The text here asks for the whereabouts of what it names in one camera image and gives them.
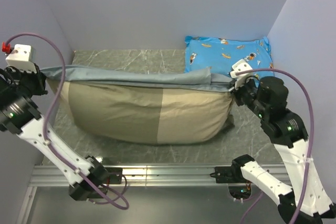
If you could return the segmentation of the grey-blue pillowcase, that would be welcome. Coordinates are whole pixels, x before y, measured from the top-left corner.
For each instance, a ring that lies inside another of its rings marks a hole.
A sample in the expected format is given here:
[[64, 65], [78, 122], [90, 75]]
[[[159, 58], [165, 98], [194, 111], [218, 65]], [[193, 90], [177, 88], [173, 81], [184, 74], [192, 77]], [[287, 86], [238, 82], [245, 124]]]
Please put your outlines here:
[[209, 68], [188, 73], [131, 73], [109, 69], [68, 65], [65, 80], [84, 84], [227, 92], [232, 78], [211, 73]]

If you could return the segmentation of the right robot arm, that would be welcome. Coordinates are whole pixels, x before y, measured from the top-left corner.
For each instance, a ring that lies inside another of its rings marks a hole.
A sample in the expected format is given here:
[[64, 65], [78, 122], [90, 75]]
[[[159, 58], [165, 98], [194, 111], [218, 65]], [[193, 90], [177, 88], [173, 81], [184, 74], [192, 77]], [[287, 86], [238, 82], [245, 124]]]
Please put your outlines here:
[[238, 80], [232, 94], [260, 119], [261, 128], [279, 153], [289, 176], [284, 184], [264, 170], [248, 154], [232, 161], [231, 175], [237, 182], [255, 184], [277, 205], [285, 223], [322, 223], [335, 218], [335, 203], [328, 197], [313, 161], [308, 159], [309, 137], [301, 117], [287, 106], [288, 89], [276, 77]]

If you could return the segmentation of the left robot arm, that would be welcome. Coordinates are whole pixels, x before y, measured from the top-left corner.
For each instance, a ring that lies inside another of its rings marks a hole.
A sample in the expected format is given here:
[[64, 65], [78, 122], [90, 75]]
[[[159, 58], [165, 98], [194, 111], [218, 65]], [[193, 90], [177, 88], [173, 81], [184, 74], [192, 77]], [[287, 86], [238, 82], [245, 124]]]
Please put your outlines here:
[[69, 196], [76, 201], [105, 197], [103, 182], [108, 171], [93, 156], [86, 158], [70, 148], [48, 124], [32, 96], [46, 95], [46, 77], [21, 72], [15, 67], [1, 70], [1, 131], [31, 144], [50, 159], [69, 183]]

